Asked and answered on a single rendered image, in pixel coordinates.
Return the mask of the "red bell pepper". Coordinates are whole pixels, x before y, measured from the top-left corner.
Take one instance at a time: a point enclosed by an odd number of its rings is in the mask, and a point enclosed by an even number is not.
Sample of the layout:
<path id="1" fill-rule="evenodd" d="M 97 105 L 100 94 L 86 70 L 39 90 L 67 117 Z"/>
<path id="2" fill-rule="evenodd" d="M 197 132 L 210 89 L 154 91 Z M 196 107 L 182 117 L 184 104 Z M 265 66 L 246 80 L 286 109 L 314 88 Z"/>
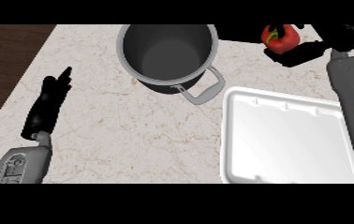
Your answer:
<path id="1" fill-rule="evenodd" d="M 278 31 L 269 31 L 269 27 L 265 27 L 261 34 L 261 41 L 275 54 L 283 54 L 299 45 L 299 34 L 290 24 L 283 25 L 283 32 L 283 37 L 280 37 Z"/>

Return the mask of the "white plastic tray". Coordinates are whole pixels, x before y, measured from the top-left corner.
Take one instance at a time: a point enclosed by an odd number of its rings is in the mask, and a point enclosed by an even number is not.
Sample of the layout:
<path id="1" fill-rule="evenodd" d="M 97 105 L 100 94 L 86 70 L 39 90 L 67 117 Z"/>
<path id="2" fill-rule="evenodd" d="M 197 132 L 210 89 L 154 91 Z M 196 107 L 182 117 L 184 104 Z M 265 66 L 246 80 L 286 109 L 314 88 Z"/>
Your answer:
<path id="1" fill-rule="evenodd" d="M 340 104 L 230 88 L 222 100 L 219 176 L 228 184 L 354 184 Z"/>

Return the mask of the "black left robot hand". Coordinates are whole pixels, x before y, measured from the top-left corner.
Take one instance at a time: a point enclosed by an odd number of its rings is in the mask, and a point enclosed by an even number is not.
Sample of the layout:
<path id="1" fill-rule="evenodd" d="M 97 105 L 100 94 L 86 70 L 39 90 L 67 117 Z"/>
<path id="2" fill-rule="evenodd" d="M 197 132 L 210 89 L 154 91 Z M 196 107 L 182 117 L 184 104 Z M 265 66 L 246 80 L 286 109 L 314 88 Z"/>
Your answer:
<path id="1" fill-rule="evenodd" d="M 39 131 L 53 133 L 60 105 L 66 94 L 72 88 L 70 85 L 72 68 L 66 67 L 57 77 L 47 76 L 41 83 L 38 98 L 32 104 L 20 137 L 33 141 L 33 134 Z"/>

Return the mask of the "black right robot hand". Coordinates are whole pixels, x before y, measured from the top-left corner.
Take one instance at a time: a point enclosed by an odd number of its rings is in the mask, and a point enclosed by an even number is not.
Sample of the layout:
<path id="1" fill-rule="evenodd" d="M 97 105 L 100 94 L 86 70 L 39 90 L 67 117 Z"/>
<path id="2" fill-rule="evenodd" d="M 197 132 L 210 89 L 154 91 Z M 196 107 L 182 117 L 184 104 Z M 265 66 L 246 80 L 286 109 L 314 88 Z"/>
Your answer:
<path id="1" fill-rule="evenodd" d="M 228 41 L 263 44 L 261 34 L 265 27 L 269 31 L 277 30 L 278 36 L 283 37 L 284 24 L 266 23 L 234 23 L 216 24 L 218 38 Z M 263 53 L 284 67 L 294 67 L 302 63 L 322 56 L 324 51 L 331 48 L 337 52 L 354 50 L 354 24 L 312 23 L 315 33 L 321 41 L 299 43 L 297 46 L 283 54 L 275 54 L 265 47 Z"/>

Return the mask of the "dark grey metal pot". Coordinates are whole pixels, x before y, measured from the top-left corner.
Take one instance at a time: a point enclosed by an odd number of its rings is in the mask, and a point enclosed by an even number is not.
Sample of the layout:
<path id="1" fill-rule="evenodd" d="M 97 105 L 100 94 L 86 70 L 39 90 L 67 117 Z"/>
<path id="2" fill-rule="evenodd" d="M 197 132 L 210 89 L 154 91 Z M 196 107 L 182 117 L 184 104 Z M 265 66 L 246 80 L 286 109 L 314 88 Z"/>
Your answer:
<path id="1" fill-rule="evenodd" d="M 225 80 L 210 65 L 218 35 L 212 24 L 123 24 L 116 54 L 128 74 L 154 92 L 181 94 L 193 105 L 210 101 Z M 188 88 L 209 71 L 216 83 L 194 97 Z"/>

